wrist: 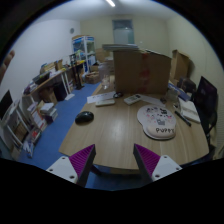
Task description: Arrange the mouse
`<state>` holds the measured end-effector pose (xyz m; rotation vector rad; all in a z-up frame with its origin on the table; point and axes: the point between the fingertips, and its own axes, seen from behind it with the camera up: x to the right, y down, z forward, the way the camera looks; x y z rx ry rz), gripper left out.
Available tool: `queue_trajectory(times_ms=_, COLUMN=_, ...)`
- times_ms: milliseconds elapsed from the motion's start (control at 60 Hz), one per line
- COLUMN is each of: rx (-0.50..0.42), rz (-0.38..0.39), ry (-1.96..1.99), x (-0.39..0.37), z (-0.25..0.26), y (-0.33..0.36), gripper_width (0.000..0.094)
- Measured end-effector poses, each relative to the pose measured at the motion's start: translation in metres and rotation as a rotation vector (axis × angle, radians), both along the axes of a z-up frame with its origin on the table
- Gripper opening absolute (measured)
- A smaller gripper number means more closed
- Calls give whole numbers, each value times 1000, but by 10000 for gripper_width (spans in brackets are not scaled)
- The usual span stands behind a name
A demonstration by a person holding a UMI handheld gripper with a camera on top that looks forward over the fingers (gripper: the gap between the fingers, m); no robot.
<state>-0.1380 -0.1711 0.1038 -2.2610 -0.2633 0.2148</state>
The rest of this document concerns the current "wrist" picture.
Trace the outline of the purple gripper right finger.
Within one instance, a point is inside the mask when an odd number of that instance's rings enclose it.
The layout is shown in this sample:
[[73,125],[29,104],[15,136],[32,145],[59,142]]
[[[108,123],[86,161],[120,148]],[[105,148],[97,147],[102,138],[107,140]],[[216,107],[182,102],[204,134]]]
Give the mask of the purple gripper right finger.
[[159,156],[141,145],[134,145],[133,154],[141,176],[147,182],[155,182],[181,170],[168,155]]

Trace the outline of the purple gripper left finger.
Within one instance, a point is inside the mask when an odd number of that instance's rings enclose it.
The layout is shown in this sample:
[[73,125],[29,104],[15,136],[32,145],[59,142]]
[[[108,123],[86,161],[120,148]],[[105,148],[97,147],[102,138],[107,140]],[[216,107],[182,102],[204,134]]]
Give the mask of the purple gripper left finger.
[[47,171],[84,187],[91,171],[95,155],[95,145],[92,144],[69,157],[60,157],[47,168]]

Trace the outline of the bare hand at edge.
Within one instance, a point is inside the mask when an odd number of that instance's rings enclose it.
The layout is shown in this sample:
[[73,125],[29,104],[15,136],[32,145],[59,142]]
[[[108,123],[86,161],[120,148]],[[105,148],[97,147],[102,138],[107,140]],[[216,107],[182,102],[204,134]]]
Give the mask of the bare hand at edge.
[[0,66],[0,84],[4,78],[7,68],[9,66],[10,62],[12,61],[12,59],[14,58],[14,56],[15,56],[15,51],[11,50],[9,52],[9,54],[3,60],[3,64]]

